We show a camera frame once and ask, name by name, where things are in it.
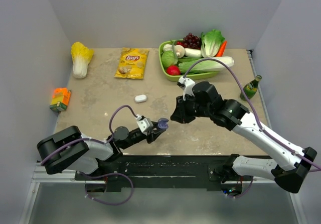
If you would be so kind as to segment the purple earbud charging case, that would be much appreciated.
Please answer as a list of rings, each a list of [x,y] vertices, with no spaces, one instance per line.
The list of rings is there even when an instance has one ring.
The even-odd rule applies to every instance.
[[[168,122],[169,122],[169,120],[168,119],[166,119],[166,118],[160,118],[159,120],[158,120],[158,122],[157,122],[157,127],[159,128],[159,129],[164,129],[164,130],[166,130],[169,126],[168,126]]]

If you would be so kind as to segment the white earbud charging case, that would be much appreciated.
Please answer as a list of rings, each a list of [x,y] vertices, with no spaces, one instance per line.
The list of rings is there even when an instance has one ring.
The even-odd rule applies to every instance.
[[[134,101],[136,103],[146,102],[147,101],[147,96],[145,94],[137,95],[137,96],[135,96]]]

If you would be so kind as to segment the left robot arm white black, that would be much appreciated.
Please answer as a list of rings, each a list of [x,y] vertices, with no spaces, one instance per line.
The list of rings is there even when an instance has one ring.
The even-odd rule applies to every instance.
[[[121,150],[141,141],[154,142],[167,130],[168,121],[161,118],[154,122],[145,118],[137,122],[138,128],[134,130],[118,127],[110,142],[91,138],[81,133],[77,126],[70,126],[38,142],[41,165],[49,175],[75,170],[98,180],[104,174],[99,161],[114,161],[122,156]]]

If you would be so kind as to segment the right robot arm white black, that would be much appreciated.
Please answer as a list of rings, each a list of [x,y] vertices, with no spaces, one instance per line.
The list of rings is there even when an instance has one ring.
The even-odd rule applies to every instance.
[[[177,85],[184,91],[176,98],[171,120],[188,124],[197,117],[209,118],[217,126],[226,128],[251,141],[268,154],[268,159],[232,154],[214,172],[221,182],[239,176],[261,177],[290,193],[298,193],[311,169],[317,152],[302,148],[281,137],[262,124],[258,117],[236,100],[222,99],[214,85],[207,81],[195,83],[180,77]]]

